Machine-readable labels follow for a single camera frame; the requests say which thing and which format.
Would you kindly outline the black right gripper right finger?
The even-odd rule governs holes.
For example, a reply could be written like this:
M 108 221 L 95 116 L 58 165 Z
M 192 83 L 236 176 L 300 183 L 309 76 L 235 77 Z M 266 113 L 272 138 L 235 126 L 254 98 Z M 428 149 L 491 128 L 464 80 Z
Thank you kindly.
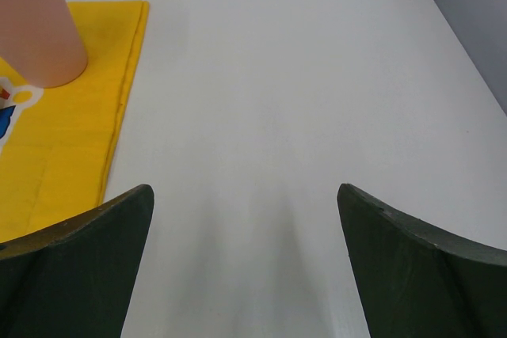
M 504 337 L 506 252 L 398 211 L 352 184 L 341 227 L 372 337 Z

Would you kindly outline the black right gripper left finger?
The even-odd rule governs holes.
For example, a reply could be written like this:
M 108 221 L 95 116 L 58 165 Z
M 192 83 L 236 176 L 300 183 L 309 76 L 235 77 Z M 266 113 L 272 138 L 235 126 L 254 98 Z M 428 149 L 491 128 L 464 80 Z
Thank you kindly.
M 3 337 L 119 337 L 154 210 L 141 184 L 1 244 Z

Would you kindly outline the yellow Pikachu placemat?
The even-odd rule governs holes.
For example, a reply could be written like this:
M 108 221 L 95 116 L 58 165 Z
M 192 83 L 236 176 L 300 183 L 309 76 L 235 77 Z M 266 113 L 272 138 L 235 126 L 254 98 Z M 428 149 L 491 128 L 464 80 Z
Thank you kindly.
M 1 239 L 9 241 L 103 202 L 143 46 L 146 1 L 71 2 L 88 64 L 40 89 L 1 65 Z

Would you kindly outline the pink plastic cup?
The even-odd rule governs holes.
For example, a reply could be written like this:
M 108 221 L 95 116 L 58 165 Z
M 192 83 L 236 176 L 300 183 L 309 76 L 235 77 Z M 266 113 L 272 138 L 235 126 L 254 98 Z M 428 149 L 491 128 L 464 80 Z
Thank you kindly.
M 1 58 L 40 88 L 72 82 L 88 63 L 66 0 L 1 0 Z

